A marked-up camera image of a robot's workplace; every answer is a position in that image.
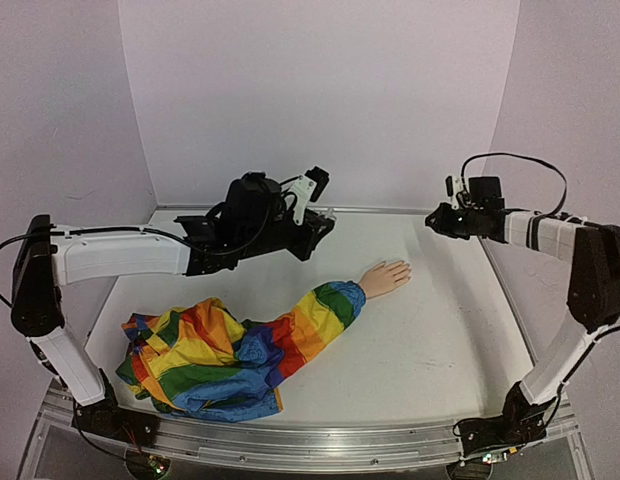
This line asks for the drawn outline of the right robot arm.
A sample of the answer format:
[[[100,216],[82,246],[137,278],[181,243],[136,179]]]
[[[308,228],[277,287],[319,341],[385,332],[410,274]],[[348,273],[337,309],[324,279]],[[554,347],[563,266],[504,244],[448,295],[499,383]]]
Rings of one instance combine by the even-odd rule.
[[[522,247],[570,267],[565,319],[548,350],[510,388],[500,415],[453,428],[463,460],[491,463],[546,436],[571,377],[604,337],[620,331],[620,227],[561,210],[510,209],[496,176],[450,176],[445,184],[449,199],[426,217],[426,227],[452,239]]]

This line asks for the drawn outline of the clear nail polish bottle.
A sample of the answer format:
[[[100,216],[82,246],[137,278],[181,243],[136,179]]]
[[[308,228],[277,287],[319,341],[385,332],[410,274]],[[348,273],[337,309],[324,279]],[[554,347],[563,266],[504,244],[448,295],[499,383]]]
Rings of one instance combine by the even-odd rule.
[[[334,210],[332,208],[328,208],[321,213],[321,216],[331,222],[336,221],[336,216],[334,214]]]

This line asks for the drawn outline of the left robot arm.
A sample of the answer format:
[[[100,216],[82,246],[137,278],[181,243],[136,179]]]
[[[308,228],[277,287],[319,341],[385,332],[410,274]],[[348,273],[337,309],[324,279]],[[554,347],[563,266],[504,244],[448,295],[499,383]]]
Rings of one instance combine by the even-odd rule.
[[[335,225],[333,217],[308,208],[328,182],[319,167],[283,182],[249,172],[231,183],[210,212],[176,217],[175,233],[149,225],[56,226],[47,214],[35,216],[27,232],[13,239],[21,247],[11,296],[3,302],[39,362],[76,401],[73,427],[150,447],[159,418],[119,405],[106,374],[67,325],[61,286],[125,275],[208,275],[279,250],[306,261]]]

